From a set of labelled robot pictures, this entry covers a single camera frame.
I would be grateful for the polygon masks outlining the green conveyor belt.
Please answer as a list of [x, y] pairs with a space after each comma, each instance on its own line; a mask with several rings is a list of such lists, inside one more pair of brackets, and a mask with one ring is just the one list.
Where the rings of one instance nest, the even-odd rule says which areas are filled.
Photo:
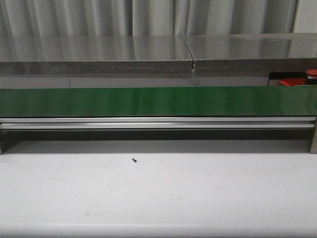
[[2, 89], [3, 118], [315, 116], [314, 86]]

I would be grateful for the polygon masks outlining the red plastic tray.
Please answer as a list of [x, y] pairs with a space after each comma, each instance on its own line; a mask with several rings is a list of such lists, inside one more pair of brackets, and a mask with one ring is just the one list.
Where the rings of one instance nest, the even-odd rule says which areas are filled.
[[279, 81], [282, 86], [316, 86], [316, 79], [308, 78], [284, 78]]

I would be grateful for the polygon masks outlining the grey stone slab left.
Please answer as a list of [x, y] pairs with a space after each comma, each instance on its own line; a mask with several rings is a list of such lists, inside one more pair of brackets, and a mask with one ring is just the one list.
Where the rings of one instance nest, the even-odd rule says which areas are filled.
[[193, 60], [183, 37], [1, 37], [2, 75], [188, 73]]

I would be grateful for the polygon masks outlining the grey stone slab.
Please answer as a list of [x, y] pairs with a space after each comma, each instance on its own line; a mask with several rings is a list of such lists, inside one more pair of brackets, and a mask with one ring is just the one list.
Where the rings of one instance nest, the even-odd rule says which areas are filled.
[[315, 33], [187, 36], [196, 73], [304, 72], [317, 66]]
[[2, 75], [188, 73], [193, 60], [183, 37], [1, 37]]

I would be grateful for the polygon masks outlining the grey stone slab right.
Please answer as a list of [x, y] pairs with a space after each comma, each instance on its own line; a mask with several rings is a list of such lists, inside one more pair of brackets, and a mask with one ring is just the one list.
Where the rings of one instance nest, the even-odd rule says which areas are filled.
[[315, 33], [187, 36], [196, 73], [304, 72], [317, 66]]

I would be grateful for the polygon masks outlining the right metal conveyor leg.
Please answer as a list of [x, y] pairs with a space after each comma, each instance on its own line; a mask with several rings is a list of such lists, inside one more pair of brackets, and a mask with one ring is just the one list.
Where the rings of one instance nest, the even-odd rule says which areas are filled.
[[317, 154], [317, 128], [314, 130], [311, 147], [310, 147], [310, 154]]

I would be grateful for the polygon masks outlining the metal conveyor leg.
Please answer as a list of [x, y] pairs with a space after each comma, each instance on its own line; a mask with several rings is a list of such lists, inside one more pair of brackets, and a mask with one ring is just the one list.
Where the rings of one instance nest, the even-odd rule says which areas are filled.
[[314, 130], [311, 147], [310, 147], [310, 154], [317, 154], [317, 128]]
[[0, 132], [0, 154], [3, 154], [7, 150], [8, 134], [1, 131]]

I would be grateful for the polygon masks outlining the left metal conveyor leg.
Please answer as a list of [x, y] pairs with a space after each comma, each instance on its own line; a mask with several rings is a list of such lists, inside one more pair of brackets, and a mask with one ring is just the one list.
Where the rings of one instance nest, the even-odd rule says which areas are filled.
[[0, 132], [0, 154], [3, 154], [7, 150], [8, 134], [1, 131]]

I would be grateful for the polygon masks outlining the grey pleated curtain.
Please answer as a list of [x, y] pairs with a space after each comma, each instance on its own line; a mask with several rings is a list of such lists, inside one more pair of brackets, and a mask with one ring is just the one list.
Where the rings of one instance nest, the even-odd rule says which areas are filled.
[[314, 33], [314, 0], [3, 0], [3, 36]]

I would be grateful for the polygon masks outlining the aluminium conveyor frame rail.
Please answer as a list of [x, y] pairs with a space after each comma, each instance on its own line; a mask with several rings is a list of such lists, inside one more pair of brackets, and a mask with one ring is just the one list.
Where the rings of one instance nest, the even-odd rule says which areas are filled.
[[104, 117], [1, 118], [2, 130], [23, 129], [302, 129], [314, 128], [308, 117]]

